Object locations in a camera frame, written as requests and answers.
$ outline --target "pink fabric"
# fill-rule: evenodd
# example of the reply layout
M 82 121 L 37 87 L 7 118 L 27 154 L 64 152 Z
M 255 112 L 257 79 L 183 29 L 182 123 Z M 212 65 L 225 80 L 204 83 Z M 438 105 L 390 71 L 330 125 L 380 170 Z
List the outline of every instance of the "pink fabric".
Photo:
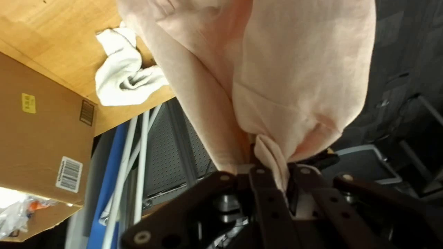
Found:
M 286 190 L 287 162 L 331 145 L 361 114 L 374 0 L 121 0 L 221 170 L 251 144 Z

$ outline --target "fabric fold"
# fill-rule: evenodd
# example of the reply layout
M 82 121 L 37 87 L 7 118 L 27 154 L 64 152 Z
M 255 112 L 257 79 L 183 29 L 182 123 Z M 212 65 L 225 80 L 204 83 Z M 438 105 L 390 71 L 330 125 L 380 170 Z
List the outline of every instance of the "fabric fold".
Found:
M 237 173 L 254 154 L 286 190 L 287 163 L 331 145 L 365 105 L 374 0 L 120 6 L 221 170 Z
M 169 85 L 160 67 L 142 69 L 143 60 L 132 29 L 107 29 L 97 35 L 97 40 L 109 56 L 96 74 L 96 93 L 103 105 L 139 105 Z

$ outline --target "label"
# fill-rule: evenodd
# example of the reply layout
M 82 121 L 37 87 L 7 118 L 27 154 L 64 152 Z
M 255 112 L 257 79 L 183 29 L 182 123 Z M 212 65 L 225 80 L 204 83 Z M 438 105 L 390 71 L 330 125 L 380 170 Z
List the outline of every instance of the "label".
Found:
M 79 192 L 84 163 L 64 157 L 60 163 L 56 187 Z
M 23 111 L 27 114 L 38 114 L 35 96 L 23 93 Z
M 93 126 L 95 123 L 95 105 L 84 101 L 82 103 L 82 109 L 81 109 L 81 121 L 89 126 Z

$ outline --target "black machine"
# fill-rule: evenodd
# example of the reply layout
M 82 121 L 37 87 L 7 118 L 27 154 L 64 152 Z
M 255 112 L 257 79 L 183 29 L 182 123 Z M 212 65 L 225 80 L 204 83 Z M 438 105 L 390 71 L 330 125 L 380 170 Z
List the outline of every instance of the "black machine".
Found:
M 289 165 L 287 194 L 261 165 L 218 172 L 127 231 L 124 249 L 443 249 L 443 209 L 390 187 Z

